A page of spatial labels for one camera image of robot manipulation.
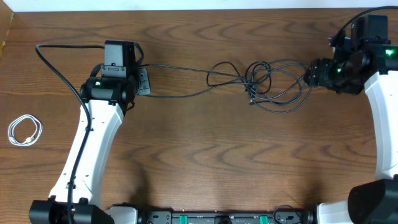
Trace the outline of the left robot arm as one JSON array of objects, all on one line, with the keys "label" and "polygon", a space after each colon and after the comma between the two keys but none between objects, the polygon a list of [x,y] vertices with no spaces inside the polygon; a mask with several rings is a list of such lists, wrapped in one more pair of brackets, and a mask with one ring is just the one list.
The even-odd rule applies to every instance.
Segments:
[{"label": "left robot arm", "polygon": [[46,200],[34,200],[31,223],[144,223],[145,214],[127,203],[102,210],[101,187],[114,137],[137,96],[149,95],[144,53],[136,42],[107,40],[104,62],[76,90],[80,120],[65,166]]}]

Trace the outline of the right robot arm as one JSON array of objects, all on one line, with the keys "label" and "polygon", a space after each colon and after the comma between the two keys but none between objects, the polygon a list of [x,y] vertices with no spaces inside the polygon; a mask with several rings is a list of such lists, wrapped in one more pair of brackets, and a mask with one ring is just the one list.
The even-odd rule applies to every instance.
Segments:
[{"label": "right robot arm", "polygon": [[397,223],[397,46],[388,18],[372,9],[359,13],[329,39],[333,58],[314,60],[304,75],[310,87],[336,93],[365,92],[373,116],[376,171],[373,182],[353,187],[348,198],[319,203],[302,223]]}]

